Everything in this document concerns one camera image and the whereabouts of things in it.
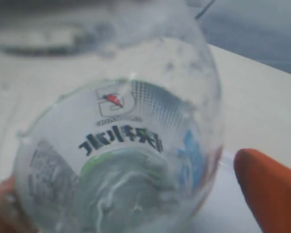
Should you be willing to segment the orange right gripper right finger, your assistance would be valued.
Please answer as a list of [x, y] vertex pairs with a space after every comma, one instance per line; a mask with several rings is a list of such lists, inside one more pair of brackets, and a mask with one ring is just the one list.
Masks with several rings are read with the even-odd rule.
[[291, 169], [258, 150], [241, 149], [234, 171], [262, 232], [291, 233]]

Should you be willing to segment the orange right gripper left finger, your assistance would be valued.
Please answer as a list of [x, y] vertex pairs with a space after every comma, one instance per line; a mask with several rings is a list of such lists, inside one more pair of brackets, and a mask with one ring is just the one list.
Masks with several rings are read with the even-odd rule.
[[14, 196], [14, 187], [14, 176], [0, 182], [0, 233], [35, 233], [36, 228]]

